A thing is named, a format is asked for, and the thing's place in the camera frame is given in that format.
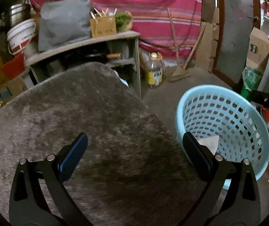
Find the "yellow chopstick holder box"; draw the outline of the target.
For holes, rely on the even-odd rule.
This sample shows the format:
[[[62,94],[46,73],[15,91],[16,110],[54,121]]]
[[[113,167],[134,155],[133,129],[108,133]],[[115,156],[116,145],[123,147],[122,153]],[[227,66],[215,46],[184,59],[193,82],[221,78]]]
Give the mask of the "yellow chopstick holder box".
[[[96,8],[93,8],[93,10],[90,11],[90,14],[91,19],[89,22],[93,38],[116,35],[117,29],[114,12],[109,9],[99,11]]]

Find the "steel pot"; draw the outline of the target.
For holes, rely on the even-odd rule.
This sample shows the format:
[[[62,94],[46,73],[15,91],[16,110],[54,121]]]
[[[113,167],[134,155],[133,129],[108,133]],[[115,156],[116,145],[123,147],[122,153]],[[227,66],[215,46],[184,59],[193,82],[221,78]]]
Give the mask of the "steel pot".
[[[31,5],[27,3],[19,3],[12,5],[8,11],[9,26],[14,27],[23,21],[31,19]]]

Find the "cardboard box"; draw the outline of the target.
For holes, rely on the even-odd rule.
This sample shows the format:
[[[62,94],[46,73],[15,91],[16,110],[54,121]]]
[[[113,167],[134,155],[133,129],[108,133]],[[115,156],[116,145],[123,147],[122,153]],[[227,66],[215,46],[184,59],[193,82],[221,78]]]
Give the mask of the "cardboard box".
[[[26,91],[28,88],[25,85],[25,82],[23,78],[21,77],[16,77],[9,82],[5,83],[1,88],[0,88],[0,99],[1,100],[6,100],[9,98],[13,98],[18,96],[19,94],[23,93]]]

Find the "grey fuzzy table mat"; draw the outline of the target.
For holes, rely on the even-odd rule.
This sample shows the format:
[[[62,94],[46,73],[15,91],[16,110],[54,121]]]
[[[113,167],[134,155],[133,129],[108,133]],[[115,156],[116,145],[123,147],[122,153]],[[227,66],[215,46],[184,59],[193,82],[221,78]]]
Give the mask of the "grey fuzzy table mat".
[[[141,101],[99,63],[36,85],[0,109],[0,213],[21,158],[39,161],[84,132],[89,146],[65,187],[94,225],[177,225],[205,183],[175,139],[175,110],[191,87],[220,84],[207,72],[165,82]]]

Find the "pink striped cloth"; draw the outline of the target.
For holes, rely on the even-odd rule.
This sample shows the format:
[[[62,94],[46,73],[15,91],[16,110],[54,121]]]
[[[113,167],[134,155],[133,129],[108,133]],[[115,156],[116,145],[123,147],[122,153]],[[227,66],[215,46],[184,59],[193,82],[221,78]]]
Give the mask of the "pink striped cloth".
[[[39,12],[46,2],[30,0]],[[132,30],[140,33],[139,45],[165,58],[187,58],[200,30],[202,0],[91,0],[98,11],[128,11]]]

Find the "grey low cabinet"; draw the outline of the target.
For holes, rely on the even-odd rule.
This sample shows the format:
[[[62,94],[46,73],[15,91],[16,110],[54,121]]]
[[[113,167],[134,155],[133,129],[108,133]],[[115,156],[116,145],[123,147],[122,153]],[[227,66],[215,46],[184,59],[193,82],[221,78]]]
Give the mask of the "grey low cabinet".
[[[135,31],[120,32],[115,35],[90,38],[56,47],[35,54],[25,61],[26,66],[44,61],[61,61],[63,68],[72,68],[89,62],[99,62],[112,69],[122,69],[127,84],[134,89],[139,98],[141,75],[139,61],[139,36]]]

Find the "red plastic basket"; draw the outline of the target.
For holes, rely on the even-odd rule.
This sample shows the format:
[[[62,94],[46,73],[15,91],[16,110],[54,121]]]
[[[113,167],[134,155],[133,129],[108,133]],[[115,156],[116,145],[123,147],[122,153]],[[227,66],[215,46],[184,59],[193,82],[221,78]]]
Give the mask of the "red plastic basket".
[[[24,53],[17,54],[12,60],[8,61],[1,68],[7,79],[12,80],[24,72]]]

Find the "light blue plastic basket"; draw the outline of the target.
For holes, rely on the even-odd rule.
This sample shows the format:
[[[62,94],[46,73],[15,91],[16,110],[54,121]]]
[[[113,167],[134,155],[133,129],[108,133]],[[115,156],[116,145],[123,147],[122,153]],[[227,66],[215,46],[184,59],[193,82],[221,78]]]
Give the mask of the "light blue plastic basket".
[[[185,132],[196,140],[219,138],[217,152],[227,161],[249,159],[256,179],[269,163],[269,134],[256,108],[236,92],[216,85],[190,88],[180,98],[175,115],[176,139]]]

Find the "white tissue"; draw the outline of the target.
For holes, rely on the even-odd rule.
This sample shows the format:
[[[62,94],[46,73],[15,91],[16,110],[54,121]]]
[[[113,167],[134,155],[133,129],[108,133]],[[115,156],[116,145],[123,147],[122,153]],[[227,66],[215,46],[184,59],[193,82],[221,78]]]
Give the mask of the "white tissue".
[[[211,136],[206,138],[200,138],[197,140],[200,145],[206,146],[210,152],[214,155],[217,151],[219,144],[219,136]]]

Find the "straw broom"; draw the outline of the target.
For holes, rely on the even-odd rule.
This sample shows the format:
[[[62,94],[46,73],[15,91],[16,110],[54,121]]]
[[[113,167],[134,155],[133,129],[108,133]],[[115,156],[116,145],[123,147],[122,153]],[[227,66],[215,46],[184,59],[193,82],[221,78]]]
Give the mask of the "straw broom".
[[[186,72],[187,66],[189,64],[189,62],[191,61],[199,43],[200,40],[202,39],[202,36],[205,32],[205,26],[201,26],[201,31],[199,32],[198,38],[194,44],[194,47],[192,47],[189,56],[187,57],[187,60],[185,61],[185,63],[183,63],[183,61],[180,60],[180,56],[179,56],[179,51],[178,51],[178,45],[177,45],[177,40],[176,40],[176,33],[175,33],[175,27],[174,27],[174,23],[173,23],[173,18],[170,12],[169,7],[167,7],[167,12],[168,12],[168,16],[170,19],[170,25],[171,25],[171,30],[172,30],[172,36],[173,36],[173,42],[174,42],[174,49],[175,49],[175,55],[176,55],[176,61],[177,61],[177,66],[175,71],[169,75],[169,82],[176,82],[182,79],[185,79],[188,77],[188,73]]]

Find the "white plastic bucket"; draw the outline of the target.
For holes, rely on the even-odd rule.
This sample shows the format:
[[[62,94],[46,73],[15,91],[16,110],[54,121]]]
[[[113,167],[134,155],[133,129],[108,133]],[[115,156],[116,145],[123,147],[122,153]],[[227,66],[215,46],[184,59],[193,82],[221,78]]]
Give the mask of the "white plastic bucket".
[[[34,19],[25,20],[12,27],[7,33],[9,53],[11,55],[19,54],[36,36]]]

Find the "plastic oil bottle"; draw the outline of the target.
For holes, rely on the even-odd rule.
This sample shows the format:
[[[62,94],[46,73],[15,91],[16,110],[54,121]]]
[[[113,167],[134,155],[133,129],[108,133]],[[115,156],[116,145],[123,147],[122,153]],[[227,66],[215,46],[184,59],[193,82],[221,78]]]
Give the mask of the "plastic oil bottle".
[[[160,54],[152,52],[146,64],[146,80],[149,86],[159,86],[163,81],[164,63]]]

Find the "grey fabric cushion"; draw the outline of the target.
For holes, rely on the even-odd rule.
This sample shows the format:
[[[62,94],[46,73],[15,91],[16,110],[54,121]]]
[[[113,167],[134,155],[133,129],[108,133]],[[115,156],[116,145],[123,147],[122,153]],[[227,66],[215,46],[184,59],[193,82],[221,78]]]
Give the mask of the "grey fabric cushion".
[[[45,3],[40,10],[38,50],[44,52],[92,36],[90,0],[60,0]]]

